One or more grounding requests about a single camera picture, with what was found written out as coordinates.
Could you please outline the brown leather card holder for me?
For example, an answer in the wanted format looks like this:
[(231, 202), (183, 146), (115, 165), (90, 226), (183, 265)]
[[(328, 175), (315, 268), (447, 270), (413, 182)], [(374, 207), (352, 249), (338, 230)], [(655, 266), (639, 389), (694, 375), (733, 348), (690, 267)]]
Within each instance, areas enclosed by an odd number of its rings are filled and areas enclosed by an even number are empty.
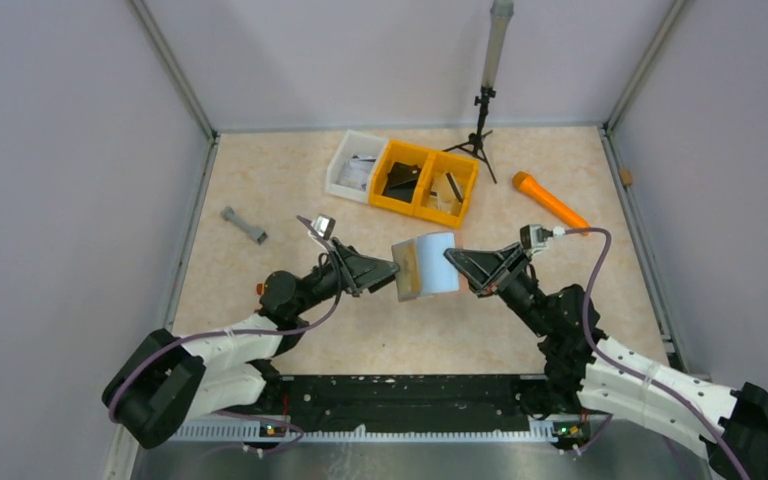
[(392, 245), (392, 258), (399, 267), (395, 274), (398, 301), (460, 291), (461, 277), (444, 255), (457, 246), (453, 231), (429, 233)]

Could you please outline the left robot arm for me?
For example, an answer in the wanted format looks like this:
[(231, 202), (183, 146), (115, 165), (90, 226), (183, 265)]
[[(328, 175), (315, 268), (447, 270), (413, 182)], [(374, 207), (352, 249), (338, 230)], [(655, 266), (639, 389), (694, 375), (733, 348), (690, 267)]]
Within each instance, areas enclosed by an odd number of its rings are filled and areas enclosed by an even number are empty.
[(313, 324), (305, 312), (343, 295), (373, 293), (399, 271), (337, 239), (304, 277), (279, 270), (262, 285), (259, 307), (227, 327), (189, 336), (148, 334), (105, 387), (109, 418), (146, 449), (165, 443), (193, 419), (255, 404), (278, 373), (271, 360), (294, 348)]

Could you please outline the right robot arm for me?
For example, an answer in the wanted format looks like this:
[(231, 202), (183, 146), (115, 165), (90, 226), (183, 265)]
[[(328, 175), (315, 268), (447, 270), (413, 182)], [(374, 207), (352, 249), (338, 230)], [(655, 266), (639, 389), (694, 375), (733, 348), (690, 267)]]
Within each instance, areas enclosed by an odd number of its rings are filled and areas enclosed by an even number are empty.
[(538, 409), (589, 410), (672, 440), (725, 479), (768, 479), (768, 392), (713, 384), (641, 355), (597, 327), (585, 289), (539, 288), (531, 254), (449, 248), (445, 259), (479, 298), (496, 296), (538, 337), (546, 398)]

